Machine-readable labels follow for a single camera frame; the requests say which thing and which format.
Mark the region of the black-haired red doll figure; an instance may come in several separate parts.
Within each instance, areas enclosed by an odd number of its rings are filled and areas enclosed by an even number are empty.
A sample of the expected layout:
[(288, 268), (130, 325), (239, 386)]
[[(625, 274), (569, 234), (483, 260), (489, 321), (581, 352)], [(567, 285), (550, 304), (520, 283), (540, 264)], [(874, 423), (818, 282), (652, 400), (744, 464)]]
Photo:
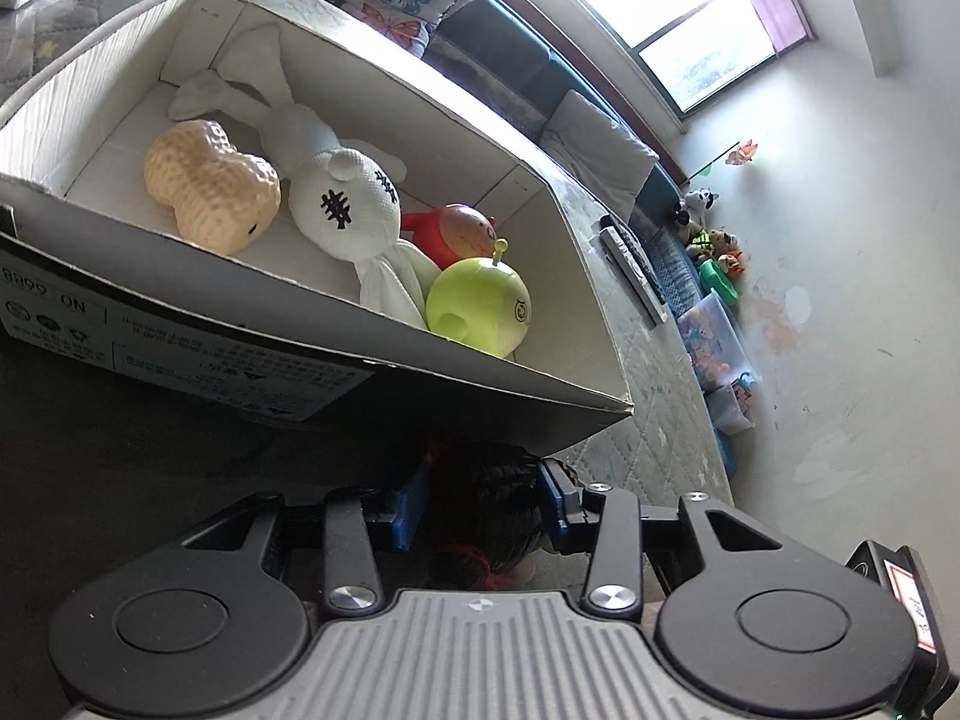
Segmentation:
[(435, 590), (528, 589), (547, 547), (540, 460), (519, 447), (438, 452), (427, 463), (415, 552)]

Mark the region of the yellow-green round toy figure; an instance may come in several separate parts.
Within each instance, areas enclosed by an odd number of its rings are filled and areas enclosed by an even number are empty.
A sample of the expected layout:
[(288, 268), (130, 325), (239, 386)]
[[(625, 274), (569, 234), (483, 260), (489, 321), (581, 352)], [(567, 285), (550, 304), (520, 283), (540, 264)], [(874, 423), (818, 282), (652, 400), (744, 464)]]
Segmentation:
[(504, 260), (506, 239), (491, 257), (459, 260), (439, 273), (427, 297), (428, 328), (436, 335), (505, 359), (523, 343), (532, 299), (523, 278)]

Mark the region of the white knitted rabbit toy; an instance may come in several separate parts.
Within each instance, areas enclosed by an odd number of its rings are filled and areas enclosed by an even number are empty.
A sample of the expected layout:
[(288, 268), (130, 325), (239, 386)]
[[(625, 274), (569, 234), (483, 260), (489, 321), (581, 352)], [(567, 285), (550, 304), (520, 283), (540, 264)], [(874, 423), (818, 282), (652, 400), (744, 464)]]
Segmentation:
[(214, 67), (185, 80), (167, 115), (174, 121), (223, 112), (253, 128), (263, 154), (288, 181), (291, 218), (303, 236), (351, 263), (359, 304), (416, 328), (439, 266), (400, 234), (394, 156), (344, 142), (293, 98), (281, 63), (281, 29), (267, 23), (233, 39)]

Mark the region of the beige peanut plush toy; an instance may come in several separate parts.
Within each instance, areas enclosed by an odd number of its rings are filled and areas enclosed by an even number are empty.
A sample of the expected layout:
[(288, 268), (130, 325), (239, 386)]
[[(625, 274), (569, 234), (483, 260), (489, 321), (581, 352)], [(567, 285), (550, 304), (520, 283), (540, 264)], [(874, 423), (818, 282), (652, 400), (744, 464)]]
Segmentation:
[(277, 171), (242, 153), (215, 121), (181, 122), (149, 145), (143, 158), (146, 192), (169, 206), (181, 238), (233, 255), (274, 222), (281, 205)]

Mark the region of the white cardboard sorting box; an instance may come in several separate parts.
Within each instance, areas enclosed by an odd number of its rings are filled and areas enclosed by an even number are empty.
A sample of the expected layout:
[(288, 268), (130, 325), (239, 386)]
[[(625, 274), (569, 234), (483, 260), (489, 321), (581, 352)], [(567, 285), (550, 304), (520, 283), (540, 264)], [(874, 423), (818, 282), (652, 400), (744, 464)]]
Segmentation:
[(322, 431), (548, 454), (633, 411), (596, 200), (329, 5), (145, 0), (2, 107), (2, 327)]

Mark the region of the clear plastic storage bin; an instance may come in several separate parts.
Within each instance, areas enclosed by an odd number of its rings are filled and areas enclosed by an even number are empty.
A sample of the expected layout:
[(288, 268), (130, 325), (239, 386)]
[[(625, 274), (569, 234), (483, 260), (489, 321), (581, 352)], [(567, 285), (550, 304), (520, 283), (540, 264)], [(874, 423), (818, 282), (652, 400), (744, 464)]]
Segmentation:
[(726, 436), (752, 429), (760, 379), (718, 293), (711, 291), (690, 307), (677, 319), (677, 327), (713, 426)]

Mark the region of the grey remote control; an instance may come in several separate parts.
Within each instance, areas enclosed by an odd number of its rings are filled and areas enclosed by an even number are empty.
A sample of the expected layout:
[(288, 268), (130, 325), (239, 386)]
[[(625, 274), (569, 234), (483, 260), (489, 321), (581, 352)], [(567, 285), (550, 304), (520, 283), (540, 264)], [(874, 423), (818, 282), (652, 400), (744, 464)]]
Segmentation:
[(617, 264), (623, 276), (630, 281), (644, 309), (656, 323), (669, 319), (669, 310), (656, 275), (649, 268), (644, 250), (631, 237), (628, 227), (620, 224), (612, 215), (604, 215), (599, 221), (599, 239), (607, 254)]

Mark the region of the red round toy figure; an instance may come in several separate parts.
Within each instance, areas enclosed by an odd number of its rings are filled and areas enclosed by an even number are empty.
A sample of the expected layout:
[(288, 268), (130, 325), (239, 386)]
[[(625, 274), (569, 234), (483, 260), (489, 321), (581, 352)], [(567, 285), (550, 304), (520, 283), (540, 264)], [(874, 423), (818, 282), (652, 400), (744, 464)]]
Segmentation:
[(441, 270), (464, 259), (491, 257), (494, 221), (465, 203), (449, 203), (427, 213), (404, 213), (400, 229)]

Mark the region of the pile of small toys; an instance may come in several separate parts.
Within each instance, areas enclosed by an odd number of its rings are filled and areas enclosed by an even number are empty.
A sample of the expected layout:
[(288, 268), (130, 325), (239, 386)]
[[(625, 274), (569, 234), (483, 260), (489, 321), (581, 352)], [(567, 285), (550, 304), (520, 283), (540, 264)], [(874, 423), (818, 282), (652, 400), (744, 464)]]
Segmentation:
[(737, 283), (745, 275), (747, 257), (736, 234), (706, 226), (706, 213), (718, 200), (719, 193), (706, 188), (686, 192), (672, 206), (672, 221), (701, 286), (715, 291), (727, 307), (734, 307), (740, 299)]

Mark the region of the grey sofa cushion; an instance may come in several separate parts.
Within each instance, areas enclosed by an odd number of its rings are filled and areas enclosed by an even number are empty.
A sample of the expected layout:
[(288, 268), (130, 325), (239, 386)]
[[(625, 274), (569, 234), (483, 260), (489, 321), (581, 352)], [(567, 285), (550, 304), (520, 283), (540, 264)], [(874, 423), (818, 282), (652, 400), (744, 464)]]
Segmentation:
[(628, 223), (659, 154), (570, 89), (540, 132), (540, 148)]

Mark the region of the blue sofa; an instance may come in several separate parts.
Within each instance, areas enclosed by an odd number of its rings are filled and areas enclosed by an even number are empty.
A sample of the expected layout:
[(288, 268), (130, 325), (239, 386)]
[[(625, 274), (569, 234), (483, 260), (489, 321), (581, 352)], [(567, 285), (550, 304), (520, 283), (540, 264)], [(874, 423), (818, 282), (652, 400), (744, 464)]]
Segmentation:
[(503, 0), (473, 0), (441, 21), (420, 59), (537, 143), (570, 89), (630, 127), (659, 154), (659, 164), (641, 188), (626, 223), (631, 237), (646, 250), (674, 314), (683, 314), (706, 296), (672, 221), (672, 206), (682, 196), (675, 184), (674, 161), (635, 115), (619, 110), (617, 96), (602, 80), (570, 62), (522, 13)]

